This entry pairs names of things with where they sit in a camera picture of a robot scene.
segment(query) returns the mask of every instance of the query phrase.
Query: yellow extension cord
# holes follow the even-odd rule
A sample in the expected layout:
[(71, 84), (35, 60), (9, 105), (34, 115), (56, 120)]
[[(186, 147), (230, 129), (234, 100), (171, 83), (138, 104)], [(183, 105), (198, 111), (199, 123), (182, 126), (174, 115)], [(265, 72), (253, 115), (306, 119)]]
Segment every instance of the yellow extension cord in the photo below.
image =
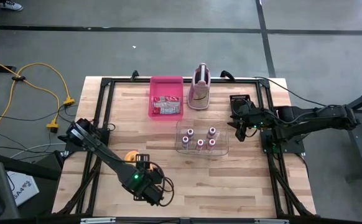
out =
[[(4, 65), (0, 64), (0, 66), (4, 69), (6, 69), (8, 72), (11, 72), (13, 75), (15, 75), (16, 77), (20, 77), (21, 76), (21, 73), (22, 71), (25, 69), (25, 68), (29, 68), (33, 65), (43, 65), (43, 66), (46, 66), (48, 68), (51, 68), (56, 74), (58, 74), (61, 79), (62, 79), (62, 82), (63, 82), (63, 85), (65, 86), (65, 90), (67, 92), (67, 99), (63, 102), (64, 105), (72, 105), (74, 104), (75, 100), (73, 98), (70, 97), (69, 95), (69, 90), (68, 90), (68, 86), (67, 86), (67, 83), (66, 81), (63, 79), (61, 73), (59, 73), (55, 68), (53, 68), (51, 65), (47, 65), (46, 63), (32, 63), (32, 64), (29, 64), (29, 65), (25, 65), (23, 66), (17, 73), (13, 72), (12, 70), (8, 69), (7, 67), (5, 67)], [(52, 91), (48, 90), (48, 89), (45, 89), (45, 88), (41, 88), (41, 87), (38, 87), (38, 86), (35, 86), (33, 84), (31, 84), (30, 82), (28, 82), (27, 80), (24, 80), (25, 83), (27, 83), (28, 85), (30, 85), (31, 87), (35, 88), (35, 89), (38, 89), (38, 90), (42, 90), (42, 91), (46, 91), (47, 93), (50, 93), (51, 95), (53, 95), (56, 99), (57, 99), (57, 109), (58, 109), (58, 112), (57, 114), (55, 115), (54, 119), (51, 121), (50, 124), (47, 125), (48, 128), (58, 128), (58, 124), (57, 124), (57, 120), (58, 120), (58, 113), (59, 113), (59, 109), (60, 109), (60, 103), (59, 103), (59, 97), (53, 93)], [(6, 109), (4, 110), (4, 112), (2, 113), (1, 117), (0, 117), (0, 121), (2, 120), (2, 117), (7, 113), (7, 110), (8, 108), (10, 107), (11, 105), (11, 101), (12, 101), (12, 94), (14, 93), (14, 88), (15, 88), (15, 85), (16, 85), (16, 81), (13, 81), (12, 82), (12, 85), (11, 85), (11, 90), (10, 90), (10, 94), (9, 94), (9, 99), (8, 99), (8, 104), (7, 104), (7, 107)]]

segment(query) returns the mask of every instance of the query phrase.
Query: clear plastic container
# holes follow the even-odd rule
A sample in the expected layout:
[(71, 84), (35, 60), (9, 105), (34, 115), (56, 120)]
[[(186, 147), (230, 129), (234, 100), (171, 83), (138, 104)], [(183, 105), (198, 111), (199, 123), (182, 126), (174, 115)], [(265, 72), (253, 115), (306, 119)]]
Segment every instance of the clear plastic container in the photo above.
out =
[[(173, 96), (180, 99), (180, 112), (177, 114), (153, 113), (153, 97)], [(182, 77), (152, 77), (149, 88), (148, 115), (155, 121), (180, 121), (183, 116), (183, 78)]]
[[(175, 149), (182, 154), (196, 156), (224, 156), (229, 151), (228, 125), (226, 122), (185, 120), (177, 123), (177, 134), (175, 137)], [(209, 134), (209, 129), (215, 128), (215, 134)], [(193, 136), (188, 137), (188, 130), (193, 130)], [(210, 145), (211, 139), (215, 140), (214, 146)], [(200, 147), (199, 140), (203, 140), (203, 147)]]

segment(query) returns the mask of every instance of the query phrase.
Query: sneaker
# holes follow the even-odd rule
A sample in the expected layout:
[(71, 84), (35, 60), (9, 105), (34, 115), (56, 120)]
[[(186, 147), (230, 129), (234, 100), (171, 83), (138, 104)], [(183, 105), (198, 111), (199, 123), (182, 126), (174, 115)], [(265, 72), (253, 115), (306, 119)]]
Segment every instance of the sneaker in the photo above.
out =
[(21, 11), (21, 10), (24, 9), (20, 4), (15, 3), (13, 1), (10, 1), (10, 0), (7, 0), (4, 3), (0, 3), (0, 8), (2, 8), (2, 9), (10, 9), (10, 10), (13, 10), (13, 11)]

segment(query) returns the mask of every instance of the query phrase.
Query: snack package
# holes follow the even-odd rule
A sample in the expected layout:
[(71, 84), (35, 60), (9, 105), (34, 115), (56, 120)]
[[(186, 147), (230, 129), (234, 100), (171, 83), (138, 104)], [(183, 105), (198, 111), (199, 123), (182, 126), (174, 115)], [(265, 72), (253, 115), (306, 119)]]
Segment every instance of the snack package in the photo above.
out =
[(153, 96), (152, 109), (154, 114), (179, 114), (181, 100), (176, 96)]

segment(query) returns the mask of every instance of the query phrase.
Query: yellow cable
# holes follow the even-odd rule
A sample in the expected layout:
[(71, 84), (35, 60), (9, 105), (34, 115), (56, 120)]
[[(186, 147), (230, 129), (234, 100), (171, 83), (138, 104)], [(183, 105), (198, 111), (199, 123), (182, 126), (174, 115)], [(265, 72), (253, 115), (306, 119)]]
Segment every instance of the yellow cable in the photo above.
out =
[(8, 99), (7, 107), (6, 107), (6, 109), (4, 110), (4, 112), (2, 112), (2, 115), (1, 115), (1, 117), (0, 117), (0, 121), (1, 121), (2, 117), (3, 117), (4, 115), (6, 115), (7, 110), (8, 110), (8, 108), (9, 108), (9, 105), (11, 105), (12, 93), (14, 92), (15, 84), (16, 84), (16, 82), (13, 81), (13, 82), (12, 82), (12, 85), (11, 85), (11, 91), (10, 91), (10, 93), (9, 93), (9, 99)]
[[(13, 72), (12, 70), (8, 69), (7, 67), (5, 67), (4, 65), (2, 65), (2, 64), (0, 63), (0, 66), (1, 66), (2, 68), (6, 69), (8, 72), (12, 73), (12, 74), (15, 75), (16, 77), (20, 77), (22, 71), (23, 71), (25, 68), (31, 67), (31, 66), (33, 66), (33, 65), (43, 65), (43, 66), (46, 66), (46, 67), (48, 67), (48, 68), (51, 68), (55, 73), (57, 73), (57, 74), (60, 76), (60, 78), (62, 79), (63, 85), (65, 86), (65, 90), (66, 90), (66, 92), (67, 92), (67, 100), (64, 102), (64, 104), (68, 104), (68, 105), (69, 105), (69, 104), (74, 103), (74, 99), (72, 99), (72, 98), (70, 97), (70, 95), (69, 95), (69, 90), (68, 90), (66, 81), (63, 79), (61, 73), (59, 73), (59, 72), (58, 72), (56, 69), (54, 69), (52, 66), (47, 65), (47, 64), (45, 64), (45, 63), (37, 62), (37, 63), (32, 63), (32, 64), (29, 64), (29, 65), (23, 66), (17, 73), (15, 73), (15, 72)], [(26, 80), (25, 80), (24, 82), (27, 83), (28, 85), (30, 85), (30, 86), (33, 87), (33, 88), (36, 88), (36, 89), (38, 89), (38, 90), (45, 91), (45, 92), (50, 93), (51, 95), (53, 95), (53, 96), (57, 99), (57, 106), (58, 106), (58, 110), (59, 110), (59, 108), (60, 108), (59, 97), (58, 97), (55, 93), (53, 93), (52, 91), (47, 90), (47, 89), (45, 89), (45, 88), (41, 88), (41, 87), (35, 86), (35, 85), (31, 84), (30, 82), (28, 82), (28, 81), (26, 81)], [(12, 94), (13, 94), (13, 92), (14, 92), (15, 85), (16, 85), (16, 81), (13, 81), (12, 86), (11, 86), (11, 92), (10, 92), (9, 101), (8, 101), (8, 104), (7, 104), (6, 109), (4, 110), (3, 114), (1, 115), (2, 117), (7, 113), (7, 110), (8, 110), (8, 108), (9, 108), (9, 106), (11, 105)], [(51, 121), (51, 124), (48, 124), (47, 127), (48, 127), (49, 125), (53, 125), (53, 124), (54, 124), (56, 127), (58, 127), (58, 125), (57, 125), (57, 120), (58, 120), (58, 113), (55, 115), (54, 119)]]

